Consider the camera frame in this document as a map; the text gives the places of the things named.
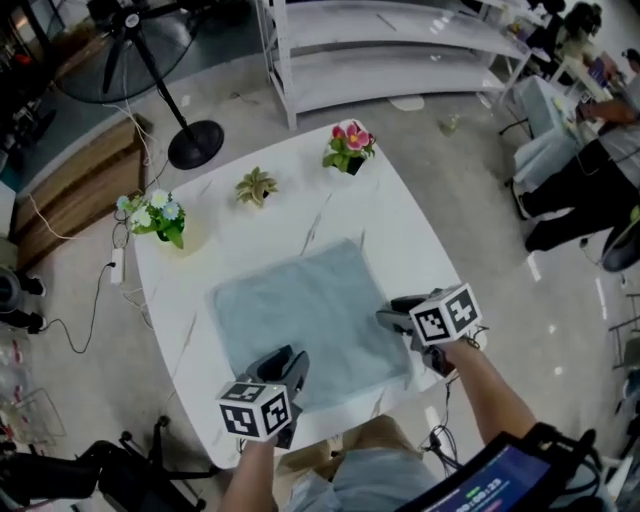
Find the white shelf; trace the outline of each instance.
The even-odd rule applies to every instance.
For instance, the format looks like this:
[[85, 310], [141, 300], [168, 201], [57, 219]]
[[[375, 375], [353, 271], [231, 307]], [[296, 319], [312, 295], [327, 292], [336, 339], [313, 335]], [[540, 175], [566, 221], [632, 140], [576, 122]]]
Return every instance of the white shelf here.
[[352, 42], [410, 42], [472, 48], [523, 58], [520, 49], [477, 18], [414, 4], [327, 0], [287, 5], [291, 48]]
[[296, 113], [386, 96], [504, 89], [474, 54], [456, 48], [336, 50], [292, 57], [291, 67]]
[[509, 11], [517, 16], [522, 16], [536, 25], [544, 26], [542, 18], [529, 8], [526, 0], [478, 0], [480, 3], [497, 7], [503, 11]]

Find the person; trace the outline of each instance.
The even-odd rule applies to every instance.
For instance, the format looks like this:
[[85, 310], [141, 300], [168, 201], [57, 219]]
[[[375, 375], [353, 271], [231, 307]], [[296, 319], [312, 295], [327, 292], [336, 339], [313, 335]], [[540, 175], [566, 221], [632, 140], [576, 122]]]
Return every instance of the person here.
[[[523, 438], [536, 419], [485, 355], [462, 340], [441, 347], [458, 370], [483, 442], [489, 443], [501, 432]], [[393, 511], [436, 484], [419, 452], [388, 416], [345, 433], [343, 444], [346, 453], [343, 450], [334, 459], [321, 462], [297, 481], [286, 512]], [[246, 443], [220, 512], [273, 510], [273, 456], [273, 441]], [[579, 468], [569, 485], [573, 488], [592, 478], [590, 472], [582, 474]], [[604, 486], [597, 496], [613, 509]], [[565, 506], [578, 497], [580, 494], [572, 494], [559, 504]]]
[[640, 53], [638, 53], [638, 50], [629, 48], [627, 51], [622, 52], [622, 56], [629, 62], [631, 71], [635, 74], [640, 73]]
[[603, 119], [612, 129], [590, 142], [564, 168], [533, 192], [513, 184], [522, 219], [572, 208], [562, 217], [539, 222], [525, 242], [529, 252], [560, 244], [629, 222], [639, 203], [640, 76], [626, 89], [625, 99], [580, 104], [579, 122]]
[[0, 267], [0, 322], [36, 334], [47, 326], [47, 321], [36, 313], [28, 314], [17, 309], [19, 290], [39, 297], [47, 294], [40, 277], [27, 277], [22, 272]]
[[[595, 60], [597, 49], [589, 38], [594, 31], [597, 32], [596, 27], [602, 24], [600, 12], [600, 6], [597, 4], [578, 2], [564, 19], [557, 13], [552, 13], [547, 27], [538, 27], [527, 39], [527, 44], [531, 48], [544, 49], [547, 55], [555, 55], [560, 61], [565, 57], [572, 57], [590, 67]], [[534, 55], [532, 59], [543, 76], [554, 75], [560, 67], [553, 58], [546, 62]], [[567, 73], [562, 73], [558, 81], [562, 85], [573, 84], [573, 79]]]

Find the black pants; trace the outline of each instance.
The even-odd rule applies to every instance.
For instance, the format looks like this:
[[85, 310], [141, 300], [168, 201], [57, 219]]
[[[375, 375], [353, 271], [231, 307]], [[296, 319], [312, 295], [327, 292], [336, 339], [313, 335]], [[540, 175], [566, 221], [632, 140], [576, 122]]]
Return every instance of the black pants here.
[[522, 204], [534, 217], [573, 208], [559, 219], [538, 223], [526, 241], [527, 250], [548, 251], [574, 238], [628, 223], [631, 210], [640, 203], [638, 190], [600, 142], [591, 142], [578, 158], [522, 196]]

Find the forearm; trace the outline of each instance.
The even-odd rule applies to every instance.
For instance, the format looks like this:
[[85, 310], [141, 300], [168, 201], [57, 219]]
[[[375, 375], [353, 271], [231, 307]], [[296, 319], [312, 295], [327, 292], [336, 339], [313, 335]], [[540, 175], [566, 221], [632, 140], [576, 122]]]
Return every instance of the forearm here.
[[485, 444], [501, 432], [524, 437], [536, 419], [486, 356], [461, 341], [448, 343], [443, 348], [447, 359], [458, 369]]
[[219, 512], [271, 512], [274, 442], [247, 442]]
[[589, 119], [604, 119], [618, 124], [631, 124], [637, 119], [636, 112], [620, 100], [604, 101], [583, 108], [584, 116]]

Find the potted plant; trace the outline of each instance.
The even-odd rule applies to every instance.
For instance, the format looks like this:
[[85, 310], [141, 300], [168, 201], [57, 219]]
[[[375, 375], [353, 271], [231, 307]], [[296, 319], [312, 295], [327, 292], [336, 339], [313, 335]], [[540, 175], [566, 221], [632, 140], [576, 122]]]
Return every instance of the potted plant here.
[[251, 201], [257, 207], [264, 206], [264, 200], [274, 192], [277, 192], [276, 180], [269, 177], [269, 173], [256, 167], [244, 179], [236, 185], [236, 199], [247, 203]]
[[338, 124], [333, 127], [329, 148], [331, 152], [322, 159], [323, 167], [335, 167], [340, 172], [355, 176], [367, 158], [375, 156], [375, 137], [351, 121], [346, 129]]
[[154, 190], [149, 199], [121, 196], [116, 206], [128, 215], [129, 229], [136, 235], [155, 232], [163, 242], [184, 249], [182, 232], [186, 215], [182, 206], [173, 200], [171, 192]]

